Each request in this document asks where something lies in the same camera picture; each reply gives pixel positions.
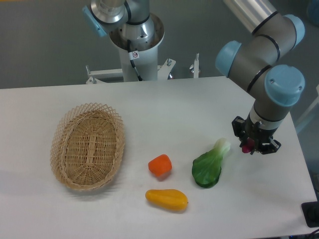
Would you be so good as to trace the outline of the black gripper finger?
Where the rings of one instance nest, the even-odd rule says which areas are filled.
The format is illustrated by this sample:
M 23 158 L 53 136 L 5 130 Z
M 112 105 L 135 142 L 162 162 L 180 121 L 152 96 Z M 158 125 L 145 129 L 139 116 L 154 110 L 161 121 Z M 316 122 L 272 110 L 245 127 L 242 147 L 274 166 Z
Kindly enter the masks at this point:
M 281 143 L 277 140 L 271 139 L 270 142 L 262 143 L 259 145 L 259 153 L 276 153 L 281 147 Z
M 234 135 L 239 138 L 241 143 L 247 143 L 247 134 L 245 130 L 245 120 L 239 116 L 237 116 L 232 121 L 232 127 L 234 131 Z

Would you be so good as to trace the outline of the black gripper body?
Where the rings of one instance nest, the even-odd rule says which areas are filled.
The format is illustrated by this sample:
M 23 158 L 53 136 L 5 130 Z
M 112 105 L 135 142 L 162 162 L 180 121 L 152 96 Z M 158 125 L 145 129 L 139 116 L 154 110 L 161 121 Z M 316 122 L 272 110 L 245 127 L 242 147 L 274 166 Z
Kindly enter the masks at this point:
M 270 142 L 270 140 L 273 139 L 273 134 L 277 129 L 262 129 L 260 122 L 253 123 L 250 117 L 247 117 L 245 121 L 245 130 L 247 134 L 247 139 L 250 138 L 255 142 L 255 147 L 253 151 L 258 151 L 260 144 Z

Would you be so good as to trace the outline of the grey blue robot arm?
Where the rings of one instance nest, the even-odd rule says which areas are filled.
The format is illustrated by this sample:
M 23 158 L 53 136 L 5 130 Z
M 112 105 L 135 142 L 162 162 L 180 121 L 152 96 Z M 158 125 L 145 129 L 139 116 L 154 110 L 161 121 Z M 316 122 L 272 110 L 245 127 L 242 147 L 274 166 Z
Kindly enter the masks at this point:
M 301 42 L 305 27 L 294 15 L 280 15 L 267 0 L 228 0 L 226 5 L 253 36 L 247 45 L 228 42 L 215 60 L 222 75 L 255 99 L 246 119 L 232 121 L 233 131 L 244 153 L 275 153 L 281 145 L 273 135 L 305 86 L 298 69 L 278 60 Z M 168 79 L 173 62 L 158 67 L 163 24 L 147 0 L 93 0 L 82 12 L 93 30 L 118 48 L 126 82 Z

